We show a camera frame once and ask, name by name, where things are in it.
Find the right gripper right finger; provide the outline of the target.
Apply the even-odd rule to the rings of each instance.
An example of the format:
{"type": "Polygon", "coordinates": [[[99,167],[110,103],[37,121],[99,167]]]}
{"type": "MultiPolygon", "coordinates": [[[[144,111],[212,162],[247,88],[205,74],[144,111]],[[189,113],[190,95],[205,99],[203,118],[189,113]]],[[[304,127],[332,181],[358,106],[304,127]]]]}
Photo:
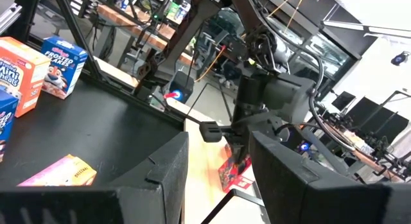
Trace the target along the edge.
{"type": "Polygon", "coordinates": [[[271,224],[411,224],[411,184],[361,184],[259,131],[252,167],[271,224]]]}

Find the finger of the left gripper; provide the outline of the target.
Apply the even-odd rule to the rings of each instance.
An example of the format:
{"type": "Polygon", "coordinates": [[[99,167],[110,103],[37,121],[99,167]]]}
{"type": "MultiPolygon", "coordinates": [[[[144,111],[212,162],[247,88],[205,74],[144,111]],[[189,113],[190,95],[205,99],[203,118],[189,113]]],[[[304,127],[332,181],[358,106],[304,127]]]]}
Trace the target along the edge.
{"type": "Polygon", "coordinates": [[[245,160],[246,156],[249,154],[249,149],[244,144],[234,143],[231,146],[232,158],[236,164],[240,164],[245,160]]]}

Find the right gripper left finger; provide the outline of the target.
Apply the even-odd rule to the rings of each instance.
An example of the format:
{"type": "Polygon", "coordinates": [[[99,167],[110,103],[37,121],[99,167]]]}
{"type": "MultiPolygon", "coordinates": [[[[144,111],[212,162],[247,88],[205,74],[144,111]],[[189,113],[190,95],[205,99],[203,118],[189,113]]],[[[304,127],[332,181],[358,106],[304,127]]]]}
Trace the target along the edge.
{"type": "Polygon", "coordinates": [[[0,224],[180,224],[189,134],[105,186],[0,189],[0,224]]]}

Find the red Froot Loops cereal box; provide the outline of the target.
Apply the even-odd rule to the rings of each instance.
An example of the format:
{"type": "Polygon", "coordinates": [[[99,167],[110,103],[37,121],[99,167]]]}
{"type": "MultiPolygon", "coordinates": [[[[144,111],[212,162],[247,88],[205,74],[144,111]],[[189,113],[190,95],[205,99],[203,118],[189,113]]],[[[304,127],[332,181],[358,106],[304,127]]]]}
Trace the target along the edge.
{"type": "Polygon", "coordinates": [[[227,160],[218,169],[223,192],[228,193],[234,188],[248,189],[255,181],[250,155],[237,163],[229,144],[224,146],[224,150],[227,160]]]}

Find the orange Mini Wheats cereal box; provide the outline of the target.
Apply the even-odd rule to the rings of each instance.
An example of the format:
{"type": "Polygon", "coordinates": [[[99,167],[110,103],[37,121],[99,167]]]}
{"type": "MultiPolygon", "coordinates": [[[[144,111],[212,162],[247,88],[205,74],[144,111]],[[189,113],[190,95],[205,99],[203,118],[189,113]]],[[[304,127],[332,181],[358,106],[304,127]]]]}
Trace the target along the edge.
{"type": "Polygon", "coordinates": [[[16,117],[36,107],[50,62],[12,37],[0,37],[0,88],[19,100],[16,117]]]}
{"type": "Polygon", "coordinates": [[[97,175],[88,163],[66,155],[52,165],[21,182],[18,186],[82,186],[91,185],[97,175]]]}

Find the blue Frosted Flakes cereal box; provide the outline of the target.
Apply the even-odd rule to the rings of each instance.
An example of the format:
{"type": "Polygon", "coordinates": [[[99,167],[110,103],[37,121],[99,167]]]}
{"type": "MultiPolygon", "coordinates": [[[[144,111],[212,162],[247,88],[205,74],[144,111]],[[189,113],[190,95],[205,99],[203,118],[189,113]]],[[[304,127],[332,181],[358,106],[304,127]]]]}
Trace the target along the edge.
{"type": "Polygon", "coordinates": [[[3,161],[19,100],[0,89],[0,162],[3,161]]]}
{"type": "Polygon", "coordinates": [[[41,53],[51,60],[42,90],[66,99],[74,91],[88,53],[58,36],[44,39],[41,53]]]}

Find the wooden shelf board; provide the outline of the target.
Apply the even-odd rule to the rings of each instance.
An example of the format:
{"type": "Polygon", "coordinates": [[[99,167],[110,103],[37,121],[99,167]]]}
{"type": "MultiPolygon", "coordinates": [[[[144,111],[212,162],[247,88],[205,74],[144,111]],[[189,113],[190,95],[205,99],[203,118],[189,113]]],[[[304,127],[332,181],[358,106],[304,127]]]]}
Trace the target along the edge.
{"type": "MultiPolygon", "coordinates": [[[[218,168],[227,156],[225,141],[206,143],[199,125],[187,120],[189,133],[189,164],[184,202],[184,224],[201,224],[226,195],[223,192],[218,168]]],[[[233,197],[209,224],[266,224],[260,206],[242,198],[233,197]]]]}

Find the black table mat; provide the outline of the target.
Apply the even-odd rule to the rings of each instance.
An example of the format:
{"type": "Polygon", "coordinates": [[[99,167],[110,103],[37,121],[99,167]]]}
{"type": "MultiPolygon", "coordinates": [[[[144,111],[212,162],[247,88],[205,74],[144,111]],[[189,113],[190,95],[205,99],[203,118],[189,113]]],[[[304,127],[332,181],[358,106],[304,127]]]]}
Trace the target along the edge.
{"type": "Polygon", "coordinates": [[[14,187],[68,154],[96,170],[95,185],[108,184],[182,130],[156,109],[83,81],[65,100],[42,92],[35,109],[13,124],[0,186],[14,187]]]}

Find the black monitor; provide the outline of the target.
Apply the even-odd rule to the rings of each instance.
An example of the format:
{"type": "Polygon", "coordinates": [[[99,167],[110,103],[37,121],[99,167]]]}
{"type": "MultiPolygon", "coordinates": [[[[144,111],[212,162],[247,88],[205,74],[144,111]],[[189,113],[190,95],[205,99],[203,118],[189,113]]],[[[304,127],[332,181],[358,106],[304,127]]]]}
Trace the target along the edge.
{"type": "Polygon", "coordinates": [[[401,116],[397,111],[382,107],[375,115],[371,115],[378,108],[378,104],[363,97],[347,115],[353,120],[353,127],[363,133],[372,132],[377,137],[385,136],[391,144],[394,139],[408,126],[409,119],[401,116]]]}

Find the wooden workbench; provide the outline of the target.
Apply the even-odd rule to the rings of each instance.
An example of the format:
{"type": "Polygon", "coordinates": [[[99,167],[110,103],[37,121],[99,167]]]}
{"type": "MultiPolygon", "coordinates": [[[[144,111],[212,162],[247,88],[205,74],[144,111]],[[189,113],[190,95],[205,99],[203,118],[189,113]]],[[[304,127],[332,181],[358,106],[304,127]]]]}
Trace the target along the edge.
{"type": "MultiPolygon", "coordinates": [[[[97,13],[99,18],[104,20],[104,23],[93,55],[102,60],[106,59],[104,51],[114,47],[114,38],[111,37],[111,34],[118,28],[128,33],[129,39],[125,49],[119,53],[120,58],[117,66],[121,66],[125,58],[136,60],[137,58],[135,56],[128,56],[127,54],[130,52],[132,45],[137,42],[141,32],[148,26],[148,24],[140,26],[131,19],[128,19],[124,15],[105,5],[99,5],[97,13]]],[[[175,30],[168,25],[160,24],[157,25],[156,30],[152,32],[147,30],[142,37],[141,43],[150,48],[154,48],[157,51],[162,51],[168,44],[168,38],[171,38],[174,32],[175,30]]]]}

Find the black aluminium rig frame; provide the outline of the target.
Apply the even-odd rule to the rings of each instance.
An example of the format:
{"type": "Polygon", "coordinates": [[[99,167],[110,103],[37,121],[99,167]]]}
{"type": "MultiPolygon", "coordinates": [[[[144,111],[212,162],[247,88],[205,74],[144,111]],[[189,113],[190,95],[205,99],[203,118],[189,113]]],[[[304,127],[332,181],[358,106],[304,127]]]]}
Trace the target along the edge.
{"type": "MultiPolygon", "coordinates": [[[[104,91],[111,93],[128,103],[133,104],[139,110],[145,110],[170,123],[180,124],[186,120],[186,115],[176,108],[165,106],[165,111],[161,112],[151,107],[143,100],[137,98],[136,90],[124,90],[125,84],[116,80],[113,75],[104,73],[96,59],[92,56],[89,45],[80,31],[80,27],[74,17],[73,12],[69,8],[67,0],[56,0],[60,7],[63,17],[69,26],[70,32],[76,44],[84,48],[89,55],[86,63],[86,72],[81,74],[80,78],[87,83],[94,84],[104,91]]],[[[11,36],[23,44],[28,45],[36,50],[39,50],[43,43],[38,37],[30,34],[31,27],[34,25],[34,16],[40,0],[13,0],[12,15],[14,19],[6,23],[6,28],[0,34],[3,36],[11,36]]]]}

